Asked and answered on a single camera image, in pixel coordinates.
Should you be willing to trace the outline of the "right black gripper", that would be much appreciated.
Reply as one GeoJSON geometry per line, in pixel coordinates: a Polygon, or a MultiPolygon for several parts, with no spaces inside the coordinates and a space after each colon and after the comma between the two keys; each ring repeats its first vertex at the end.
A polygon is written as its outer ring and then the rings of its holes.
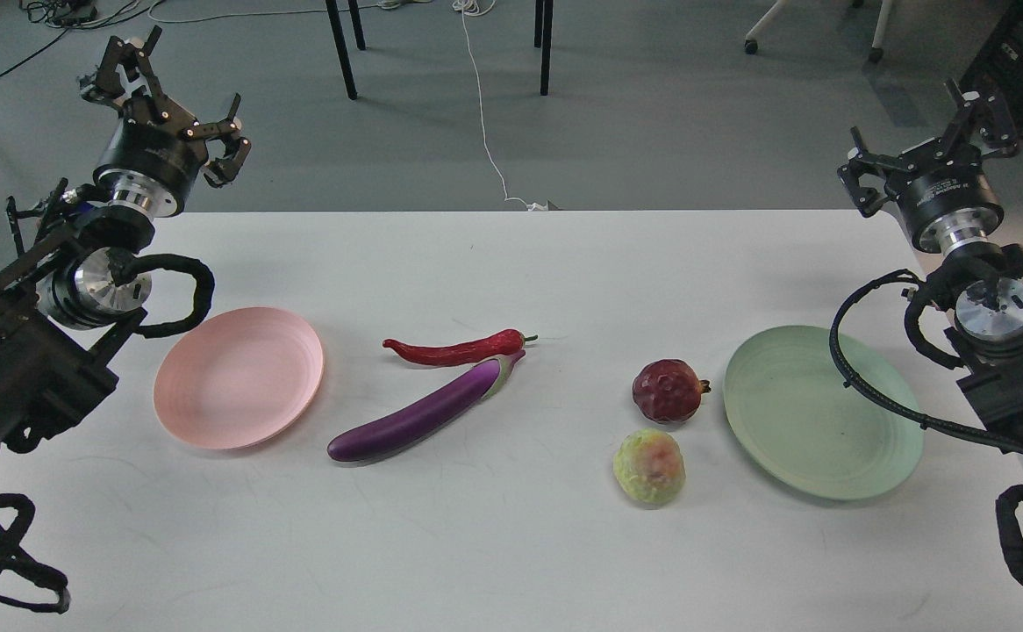
{"type": "Polygon", "coordinates": [[[854,143],[838,168],[856,210],[865,218],[885,204],[910,244],[930,255],[947,255],[957,239],[949,233],[969,229],[974,236],[996,231],[1005,212],[984,174],[984,159],[1012,159],[1019,153],[1019,132],[1004,92],[994,83],[963,91],[957,80],[945,89],[957,112],[936,145],[918,144],[898,155],[869,151],[859,127],[851,127],[854,143]],[[984,149],[972,144],[978,133],[984,149]]]}

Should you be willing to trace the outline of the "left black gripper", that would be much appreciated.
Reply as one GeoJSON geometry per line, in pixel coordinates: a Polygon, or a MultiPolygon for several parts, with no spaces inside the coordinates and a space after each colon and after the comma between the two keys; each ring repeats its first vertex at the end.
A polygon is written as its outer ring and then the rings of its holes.
{"type": "Polygon", "coordinates": [[[239,93],[228,112],[211,123],[201,124],[174,100],[164,104],[150,61],[162,33],[155,25],[146,39],[112,36],[102,60],[78,79],[83,100],[118,112],[118,127],[93,171],[93,184],[115,200],[122,190],[143,189],[144,211],[154,219],[185,209],[199,172],[212,188],[233,183],[252,149],[238,117],[239,93]],[[222,144],[215,157],[208,157],[211,141],[222,144]]]}

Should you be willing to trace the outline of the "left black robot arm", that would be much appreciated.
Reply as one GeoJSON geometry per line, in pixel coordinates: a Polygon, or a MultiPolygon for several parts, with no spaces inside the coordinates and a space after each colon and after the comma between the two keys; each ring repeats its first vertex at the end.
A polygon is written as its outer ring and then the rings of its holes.
{"type": "MultiPolygon", "coordinates": [[[[112,37],[79,81],[83,100],[118,115],[91,179],[61,179],[26,211],[6,205],[17,260],[0,271],[0,452],[26,455],[77,427],[115,391],[108,364],[127,341],[187,333],[213,305],[206,264],[146,249],[155,220],[179,215],[199,177],[231,183],[251,144],[239,97],[203,123],[164,92],[151,67],[161,33],[112,37]]],[[[0,603],[62,614],[65,573],[23,547],[35,513],[23,493],[0,493],[0,603]]]]}

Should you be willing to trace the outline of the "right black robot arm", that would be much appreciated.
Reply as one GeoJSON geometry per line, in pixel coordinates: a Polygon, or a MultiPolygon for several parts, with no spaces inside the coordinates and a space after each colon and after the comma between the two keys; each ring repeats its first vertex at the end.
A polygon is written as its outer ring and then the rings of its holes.
{"type": "MultiPolygon", "coordinates": [[[[940,255],[927,276],[897,269],[869,281],[841,304],[829,328],[829,353],[845,387],[922,428],[1023,456],[1023,247],[1000,247],[991,236],[1004,208],[984,174],[986,159],[1019,151],[1012,112],[997,88],[963,91],[946,80],[955,112],[940,136],[896,155],[871,151],[859,129],[837,176],[868,219],[887,204],[913,249],[940,255]],[[980,427],[936,419],[885,395],[862,377],[841,346],[841,323],[870,292],[905,284],[902,319],[918,355],[949,370],[965,369],[958,388],[980,427]]],[[[1023,588],[1023,534],[1018,509],[1023,485],[1000,492],[994,503],[1002,559],[1023,588]]]]}

